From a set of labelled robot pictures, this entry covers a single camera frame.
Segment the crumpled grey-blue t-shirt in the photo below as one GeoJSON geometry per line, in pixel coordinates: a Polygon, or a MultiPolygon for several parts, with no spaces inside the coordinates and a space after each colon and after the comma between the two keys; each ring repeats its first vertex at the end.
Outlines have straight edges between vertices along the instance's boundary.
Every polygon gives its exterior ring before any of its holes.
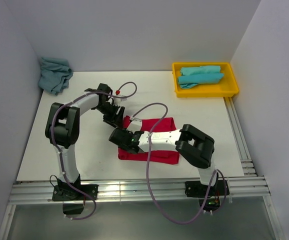
{"type": "Polygon", "coordinates": [[[42,57],[38,86],[51,95],[57,96],[69,87],[73,70],[69,62],[62,58],[42,57]]]}

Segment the aluminium mounting rail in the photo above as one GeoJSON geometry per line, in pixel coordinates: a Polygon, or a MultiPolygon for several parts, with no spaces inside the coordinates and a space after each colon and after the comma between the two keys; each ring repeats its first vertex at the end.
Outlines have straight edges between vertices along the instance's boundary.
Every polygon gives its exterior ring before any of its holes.
{"type": "MultiPolygon", "coordinates": [[[[191,178],[152,179],[150,186],[158,201],[185,200],[185,182],[191,178]]],[[[151,201],[145,180],[83,181],[84,185],[98,185],[97,203],[151,201]]],[[[238,197],[270,196],[268,184],[263,176],[230,177],[229,195],[238,197]]],[[[12,186],[8,205],[55,204],[53,187],[49,182],[30,182],[12,186]]]]}

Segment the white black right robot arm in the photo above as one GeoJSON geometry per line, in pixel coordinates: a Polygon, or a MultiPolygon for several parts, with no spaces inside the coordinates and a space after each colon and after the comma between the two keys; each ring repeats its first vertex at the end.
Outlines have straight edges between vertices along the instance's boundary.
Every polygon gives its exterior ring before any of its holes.
{"type": "Polygon", "coordinates": [[[116,128],[109,141],[130,154],[148,154],[148,160],[152,159],[154,151],[177,152],[198,169],[203,193],[212,195],[219,187],[212,160],[215,140],[190,124],[165,132],[131,132],[116,128]]]}

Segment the red t-shirt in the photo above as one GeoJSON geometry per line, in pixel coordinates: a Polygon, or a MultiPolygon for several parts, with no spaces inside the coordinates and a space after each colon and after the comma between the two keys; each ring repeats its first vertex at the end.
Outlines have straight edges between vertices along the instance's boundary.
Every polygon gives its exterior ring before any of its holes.
{"type": "MultiPolygon", "coordinates": [[[[158,121],[158,118],[142,119],[141,131],[149,131],[152,126],[158,121]]],[[[170,132],[176,130],[176,125],[172,117],[164,118],[154,129],[154,132],[170,132]]],[[[148,153],[132,154],[127,151],[118,148],[117,157],[120,160],[125,161],[147,161],[148,153]]],[[[180,154],[176,151],[166,150],[152,150],[150,155],[150,161],[156,163],[163,163],[169,165],[176,165],[179,163],[180,154]]]]}

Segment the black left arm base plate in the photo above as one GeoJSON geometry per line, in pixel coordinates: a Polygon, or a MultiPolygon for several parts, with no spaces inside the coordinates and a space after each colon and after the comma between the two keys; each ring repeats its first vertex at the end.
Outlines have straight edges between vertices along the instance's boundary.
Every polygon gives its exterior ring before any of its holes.
{"type": "MultiPolygon", "coordinates": [[[[79,190],[89,195],[93,200],[96,200],[98,195],[98,187],[99,186],[97,184],[83,184],[79,187],[79,190]]],[[[65,186],[65,188],[63,188],[59,187],[58,185],[55,186],[51,199],[53,202],[90,200],[89,197],[69,186],[65,186]]]]}

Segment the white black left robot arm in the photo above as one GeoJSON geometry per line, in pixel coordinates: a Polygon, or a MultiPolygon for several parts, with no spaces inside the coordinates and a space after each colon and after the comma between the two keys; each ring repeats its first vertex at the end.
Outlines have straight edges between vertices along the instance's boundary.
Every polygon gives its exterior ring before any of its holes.
{"type": "Polygon", "coordinates": [[[89,110],[103,115],[103,122],[114,128],[123,126],[125,107],[120,106],[112,89],[99,84],[97,89],[88,88],[83,95],[67,103],[54,102],[49,110],[45,136],[54,146],[59,164],[59,181],[66,183],[64,194],[71,200],[81,196],[80,173],[76,164],[75,144],[80,135],[80,117],[89,110]]]}

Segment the yellow plastic bin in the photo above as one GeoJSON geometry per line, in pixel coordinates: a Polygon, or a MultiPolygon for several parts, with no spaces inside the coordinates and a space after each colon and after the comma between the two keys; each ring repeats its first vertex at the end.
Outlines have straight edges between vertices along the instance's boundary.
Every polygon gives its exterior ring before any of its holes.
{"type": "Polygon", "coordinates": [[[178,98],[231,98],[239,93],[239,87],[229,62],[174,62],[172,64],[174,92],[178,98]],[[220,66],[223,78],[217,84],[202,84],[182,89],[178,84],[182,67],[220,66]]]}

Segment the rolled teal t-shirt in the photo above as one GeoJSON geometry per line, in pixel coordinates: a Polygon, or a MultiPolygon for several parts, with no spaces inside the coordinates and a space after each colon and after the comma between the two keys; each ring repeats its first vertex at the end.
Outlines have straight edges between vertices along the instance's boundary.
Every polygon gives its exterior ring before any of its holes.
{"type": "Polygon", "coordinates": [[[182,67],[180,69],[180,74],[182,76],[192,76],[192,75],[200,75],[200,74],[219,74],[220,72],[221,72],[221,67],[219,65],[182,67]]]}
{"type": "Polygon", "coordinates": [[[194,75],[181,75],[177,79],[181,89],[191,89],[198,85],[218,84],[224,77],[223,73],[201,73],[194,75]]]}

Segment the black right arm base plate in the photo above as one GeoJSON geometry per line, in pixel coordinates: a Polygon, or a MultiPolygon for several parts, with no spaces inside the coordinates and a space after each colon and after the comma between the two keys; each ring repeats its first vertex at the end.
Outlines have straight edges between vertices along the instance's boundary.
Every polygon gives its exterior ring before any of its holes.
{"type": "MultiPolygon", "coordinates": [[[[200,181],[186,181],[185,182],[185,195],[190,198],[204,198],[207,192],[207,185],[201,184],[200,181]]],[[[210,187],[208,197],[219,196],[228,196],[230,194],[230,190],[228,187],[227,181],[218,180],[214,186],[210,187]]]]}

